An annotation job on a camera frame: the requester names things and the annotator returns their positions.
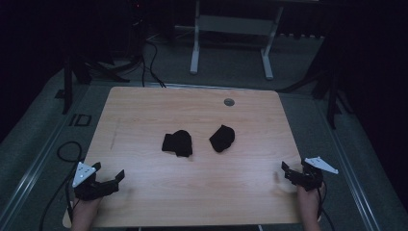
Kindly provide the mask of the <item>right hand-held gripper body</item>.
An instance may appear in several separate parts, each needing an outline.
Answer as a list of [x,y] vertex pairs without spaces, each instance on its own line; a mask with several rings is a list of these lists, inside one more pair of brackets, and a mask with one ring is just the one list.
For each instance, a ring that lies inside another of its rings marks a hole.
[[291,174],[300,176],[299,186],[302,186],[306,191],[318,189],[323,182],[322,172],[325,170],[330,173],[338,174],[339,171],[326,163],[321,157],[305,158],[302,162],[302,171],[297,172],[292,170]]

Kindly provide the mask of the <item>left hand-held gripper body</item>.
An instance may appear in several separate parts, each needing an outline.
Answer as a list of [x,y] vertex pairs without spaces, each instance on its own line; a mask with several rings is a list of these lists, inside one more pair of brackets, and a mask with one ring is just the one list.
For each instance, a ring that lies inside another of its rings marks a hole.
[[89,201],[112,193],[111,183],[96,181],[96,172],[91,166],[82,162],[78,163],[72,182],[72,188],[77,198]]

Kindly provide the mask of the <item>person's right hand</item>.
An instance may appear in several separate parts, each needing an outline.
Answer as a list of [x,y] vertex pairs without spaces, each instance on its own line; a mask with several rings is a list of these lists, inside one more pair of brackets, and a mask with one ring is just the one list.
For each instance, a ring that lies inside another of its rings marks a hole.
[[317,215],[322,200],[322,190],[324,186],[319,189],[306,191],[302,186],[297,185],[297,202],[301,215]]

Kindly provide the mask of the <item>person's left hand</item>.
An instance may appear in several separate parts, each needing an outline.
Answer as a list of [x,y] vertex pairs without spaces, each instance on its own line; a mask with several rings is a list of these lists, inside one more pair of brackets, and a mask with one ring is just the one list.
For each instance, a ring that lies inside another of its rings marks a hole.
[[81,200],[74,198],[74,207],[72,212],[72,218],[74,223],[92,222],[98,212],[98,208],[102,198],[94,200]]

